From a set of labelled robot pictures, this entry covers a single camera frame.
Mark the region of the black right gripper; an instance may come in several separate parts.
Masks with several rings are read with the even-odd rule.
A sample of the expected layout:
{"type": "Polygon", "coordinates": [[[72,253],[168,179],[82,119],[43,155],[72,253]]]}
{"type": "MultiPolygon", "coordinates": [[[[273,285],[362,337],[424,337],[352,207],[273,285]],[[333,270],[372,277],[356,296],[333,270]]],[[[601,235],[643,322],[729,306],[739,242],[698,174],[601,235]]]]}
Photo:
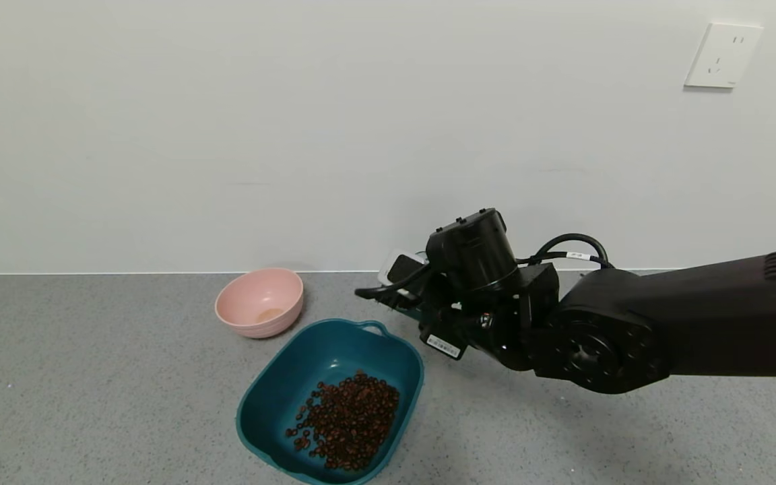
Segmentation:
{"type": "Polygon", "coordinates": [[[447,276],[425,266],[418,279],[418,295],[398,285],[355,288],[354,294],[392,310],[418,307],[423,343],[455,361],[462,359],[468,347],[498,359],[492,334],[498,306],[494,291],[459,292],[447,276]]]}

